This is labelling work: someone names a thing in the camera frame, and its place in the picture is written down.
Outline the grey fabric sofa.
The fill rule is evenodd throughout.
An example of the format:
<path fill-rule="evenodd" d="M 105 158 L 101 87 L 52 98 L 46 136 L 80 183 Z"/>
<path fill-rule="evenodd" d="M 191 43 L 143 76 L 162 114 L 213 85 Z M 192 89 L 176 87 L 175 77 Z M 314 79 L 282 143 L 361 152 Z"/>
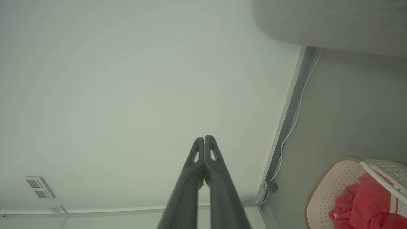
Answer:
<path fill-rule="evenodd" d="M 407 58 L 407 0 L 251 0 L 251 7 L 276 41 Z"/>

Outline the red white cloth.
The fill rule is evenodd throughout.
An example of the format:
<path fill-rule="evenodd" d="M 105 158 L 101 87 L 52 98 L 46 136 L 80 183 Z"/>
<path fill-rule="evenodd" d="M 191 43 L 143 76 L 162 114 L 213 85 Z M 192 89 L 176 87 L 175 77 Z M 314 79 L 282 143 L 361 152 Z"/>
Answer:
<path fill-rule="evenodd" d="M 365 173 L 359 179 L 350 225 L 354 229 L 407 229 L 407 204 Z"/>

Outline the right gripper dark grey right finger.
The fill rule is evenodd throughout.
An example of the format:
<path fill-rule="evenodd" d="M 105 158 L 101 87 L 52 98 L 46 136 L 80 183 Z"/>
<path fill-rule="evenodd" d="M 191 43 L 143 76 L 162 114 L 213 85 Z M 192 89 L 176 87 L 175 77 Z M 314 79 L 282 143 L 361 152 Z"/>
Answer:
<path fill-rule="evenodd" d="M 215 138 L 205 136 L 205 181 L 210 188 L 211 229 L 251 229 Z"/>

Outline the white double wall outlet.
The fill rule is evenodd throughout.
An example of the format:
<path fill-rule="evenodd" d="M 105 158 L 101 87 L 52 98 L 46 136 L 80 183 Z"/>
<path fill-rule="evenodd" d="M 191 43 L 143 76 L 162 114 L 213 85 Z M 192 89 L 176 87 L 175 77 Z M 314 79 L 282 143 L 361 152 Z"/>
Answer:
<path fill-rule="evenodd" d="M 26 176 L 24 178 L 35 194 L 41 199 L 54 199 L 55 196 L 41 176 Z"/>

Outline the cream perforated laundry basket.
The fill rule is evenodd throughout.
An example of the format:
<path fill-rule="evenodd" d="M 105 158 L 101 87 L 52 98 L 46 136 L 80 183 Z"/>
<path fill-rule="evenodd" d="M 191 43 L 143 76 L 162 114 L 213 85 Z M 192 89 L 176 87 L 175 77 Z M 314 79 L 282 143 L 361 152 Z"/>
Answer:
<path fill-rule="evenodd" d="M 389 160 L 361 159 L 354 156 L 335 158 L 319 175 L 304 204 L 307 229 L 334 229 L 328 213 L 335 199 L 359 177 L 368 173 L 395 199 L 407 204 L 407 166 Z"/>

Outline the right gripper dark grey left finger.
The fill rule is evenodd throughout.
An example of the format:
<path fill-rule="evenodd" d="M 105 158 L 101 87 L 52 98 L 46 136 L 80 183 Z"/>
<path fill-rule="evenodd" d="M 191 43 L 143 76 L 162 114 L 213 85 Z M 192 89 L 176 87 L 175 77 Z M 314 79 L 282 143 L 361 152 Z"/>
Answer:
<path fill-rule="evenodd" d="M 197 229 L 204 171 L 204 138 L 200 137 L 192 145 L 157 229 Z"/>

